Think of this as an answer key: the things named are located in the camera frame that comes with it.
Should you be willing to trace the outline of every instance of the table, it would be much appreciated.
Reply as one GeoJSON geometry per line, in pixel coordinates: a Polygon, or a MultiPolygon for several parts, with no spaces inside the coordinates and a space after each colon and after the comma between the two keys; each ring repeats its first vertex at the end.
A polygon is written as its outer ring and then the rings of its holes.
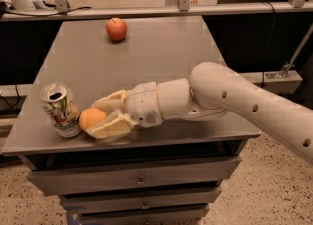
{"type": "Polygon", "coordinates": [[[105,20],[64,22],[2,149],[82,224],[148,224],[201,218],[260,130],[228,112],[210,122],[166,121],[115,142],[62,138],[40,106],[41,89],[68,85],[81,109],[137,84],[188,78],[198,63],[225,64],[202,17],[127,19],[111,42],[105,20]]]}

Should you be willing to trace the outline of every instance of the gray tabletop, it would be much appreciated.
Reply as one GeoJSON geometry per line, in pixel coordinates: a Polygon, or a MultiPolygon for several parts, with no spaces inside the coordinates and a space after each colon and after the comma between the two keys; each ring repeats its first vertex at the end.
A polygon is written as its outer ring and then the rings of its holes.
{"type": "Polygon", "coordinates": [[[250,122],[228,113],[209,122],[168,121],[109,143],[85,133],[62,138],[43,112],[39,93],[52,82],[68,85],[83,110],[95,100],[140,83],[188,78],[200,62],[224,60],[202,17],[127,19],[124,41],[112,43],[105,20],[64,22],[3,147],[4,155],[204,142],[256,137],[250,122]]]}

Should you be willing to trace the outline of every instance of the can lid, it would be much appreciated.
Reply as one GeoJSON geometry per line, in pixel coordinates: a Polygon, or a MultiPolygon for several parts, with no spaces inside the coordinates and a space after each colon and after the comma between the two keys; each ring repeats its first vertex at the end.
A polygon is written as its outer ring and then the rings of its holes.
{"type": "Polygon", "coordinates": [[[51,83],[40,92],[40,98],[45,102],[57,102],[67,94],[67,87],[63,83],[51,83]]]}

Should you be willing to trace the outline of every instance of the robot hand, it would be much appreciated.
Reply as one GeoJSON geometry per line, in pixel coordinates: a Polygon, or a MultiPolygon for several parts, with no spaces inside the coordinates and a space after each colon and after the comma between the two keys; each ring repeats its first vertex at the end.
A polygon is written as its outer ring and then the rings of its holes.
{"type": "MultiPolygon", "coordinates": [[[[140,84],[100,99],[92,107],[105,112],[120,110],[118,117],[129,128],[117,134],[127,134],[135,125],[161,125],[167,119],[213,120],[230,111],[313,164],[313,111],[257,87],[217,63],[195,66],[189,81],[140,84]]],[[[106,129],[102,124],[97,128],[106,129]]]]}

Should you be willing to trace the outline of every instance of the tin can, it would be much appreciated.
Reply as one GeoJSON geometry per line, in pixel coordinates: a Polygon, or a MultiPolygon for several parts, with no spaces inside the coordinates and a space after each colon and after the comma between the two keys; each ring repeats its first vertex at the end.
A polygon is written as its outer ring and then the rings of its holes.
{"type": "Polygon", "coordinates": [[[80,110],[69,87],[63,83],[49,84],[41,90],[40,99],[59,135],[73,137],[81,132],[80,110]]]}

